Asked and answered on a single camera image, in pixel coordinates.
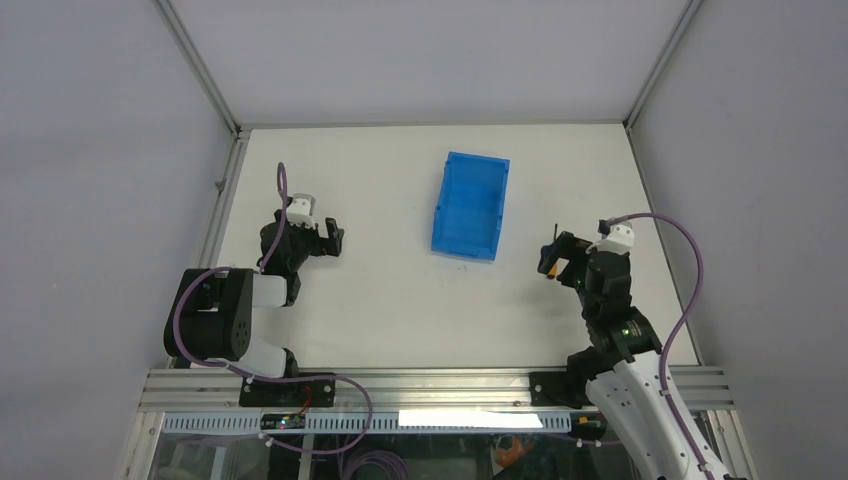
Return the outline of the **orange handled screwdriver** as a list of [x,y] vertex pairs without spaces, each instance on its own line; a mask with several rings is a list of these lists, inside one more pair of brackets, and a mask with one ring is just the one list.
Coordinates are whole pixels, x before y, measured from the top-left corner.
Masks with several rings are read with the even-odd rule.
[[557,276],[558,257],[556,255],[556,242],[558,240],[558,224],[554,224],[552,242],[543,247],[541,252],[540,265],[545,267],[544,272],[547,279],[555,279]]

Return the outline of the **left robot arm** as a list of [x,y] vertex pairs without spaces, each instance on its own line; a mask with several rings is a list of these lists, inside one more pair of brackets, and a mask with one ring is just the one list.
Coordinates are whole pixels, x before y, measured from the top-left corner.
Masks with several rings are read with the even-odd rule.
[[276,211],[260,230],[254,268],[185,270],[163,332],[168,355],[264,378],[262,392],[275,405],[294,403],[301,392],[294,353],[260,336],[253,311],[293,306],[306,260],[340,256],[344,230],[332,217],[324,226],[321,234],[313,218]]

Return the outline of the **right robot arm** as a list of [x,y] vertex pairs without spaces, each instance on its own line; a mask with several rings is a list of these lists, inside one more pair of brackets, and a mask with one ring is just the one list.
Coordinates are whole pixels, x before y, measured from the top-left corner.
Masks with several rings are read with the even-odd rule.
[[577,294],[590,338],[587,349],[568,357],[562,386],[546,394],[572,408],[596,407],[644,479],[731,479],[686,410],[654,328],[633,303],[632,246],[631,228],[595,242],[562,231],[542,246],[538,272],[564,265],[555,279]]

